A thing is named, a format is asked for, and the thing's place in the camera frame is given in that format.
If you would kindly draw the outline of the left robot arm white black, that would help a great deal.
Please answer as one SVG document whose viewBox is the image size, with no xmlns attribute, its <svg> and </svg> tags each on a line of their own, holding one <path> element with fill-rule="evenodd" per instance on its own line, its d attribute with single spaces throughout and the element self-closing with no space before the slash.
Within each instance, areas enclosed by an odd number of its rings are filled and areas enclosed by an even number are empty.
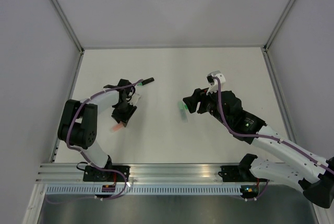
<svg viewBox="0 0 334 224">
<path fill-rule="evenodd" d="M 128 166 L 113 165 L 110 155 L 102 150 L 97 141 L 98 116 L 112 109 L 112 119 L 126 127 L 135 113 L 139 95 L 136 84 L 120 79 L 117 85 L 106 85 L 102 91 L 84 100 L 66 101 L 57 136 L 67 148 L 81 154 L 84 161 L 85 182 L 127 181 Z"/>
</svg>

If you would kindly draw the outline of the black green highlighter pen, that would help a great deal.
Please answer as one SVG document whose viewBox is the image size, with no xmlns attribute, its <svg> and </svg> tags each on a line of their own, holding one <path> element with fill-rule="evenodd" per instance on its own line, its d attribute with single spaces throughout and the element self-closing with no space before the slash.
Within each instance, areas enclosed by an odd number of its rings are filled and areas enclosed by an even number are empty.
<svg viewBox="0 0 334 224">
<path fill-rule="evenodd" d="M 148 79 L 144 79 L 142 82 L 140 82 L 138 85 L 139 86 L 145 86 L 145 85 L 147 85 L 147 84 L 149 84 L 149 83 L 152 83 L 152 82 L 154 82 L 154 78 L 153 77 L 151 77 L 151 78 L 148 78 Z"/>
</svg>

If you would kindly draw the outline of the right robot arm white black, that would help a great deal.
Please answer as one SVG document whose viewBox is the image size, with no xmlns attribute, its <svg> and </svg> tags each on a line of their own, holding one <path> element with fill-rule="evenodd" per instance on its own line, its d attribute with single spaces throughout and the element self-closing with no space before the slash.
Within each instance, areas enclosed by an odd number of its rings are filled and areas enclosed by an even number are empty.
<svg viewBox="0 0 334 224">
<path fill-rule="evenodd" d="M 238 165 L 238 175 L 248 181 L 253 177 L 275 181 L 301 192 L 311 203 L 328 209 L 333 202 L 333 159 L 318 156 L 283 138 L 264 120 L 245 111 L 232 91 L 207 93 L 195 89 L 183 98 L 190 113 L 209 113 L 222 123 L 232 136 L 265 150 L 278 159 L 275 164 L 246 154 Z"/>
</svg>

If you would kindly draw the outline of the pink orange highlighter pen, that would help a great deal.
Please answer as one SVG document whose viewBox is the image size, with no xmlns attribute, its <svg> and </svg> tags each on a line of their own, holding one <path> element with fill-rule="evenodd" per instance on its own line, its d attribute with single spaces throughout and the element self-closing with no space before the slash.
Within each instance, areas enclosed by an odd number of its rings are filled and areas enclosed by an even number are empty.
<svg viewBox="0 0 334 224">
<path fill-rule="evenodd" d="M 123 127 L 124 127 L 124 125 L 123 125 L 122 123 L 118 123 L 118 124 L 112 126 L 112 127 L 110 128 L 110 131 L 111 131 L 112 133 L 114 133 L 114 132 L 119 131 L 119 130 L 122 129 Z"/>
</svg>

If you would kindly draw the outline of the pale green marker pen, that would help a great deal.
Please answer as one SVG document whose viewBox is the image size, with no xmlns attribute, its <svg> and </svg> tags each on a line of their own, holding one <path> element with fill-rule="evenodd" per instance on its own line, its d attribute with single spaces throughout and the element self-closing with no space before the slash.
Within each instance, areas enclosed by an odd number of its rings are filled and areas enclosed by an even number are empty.
<svg viewBox="0 0 334 224">
<path fill-rule="evenodd" d="M 182 122 L 187 123 L 188 122 L 188 118 L 187 118 L 187 114 L 185 110 L 180 110 L 180 115 L 181 115 L 181 120 Z"/>
</svg>

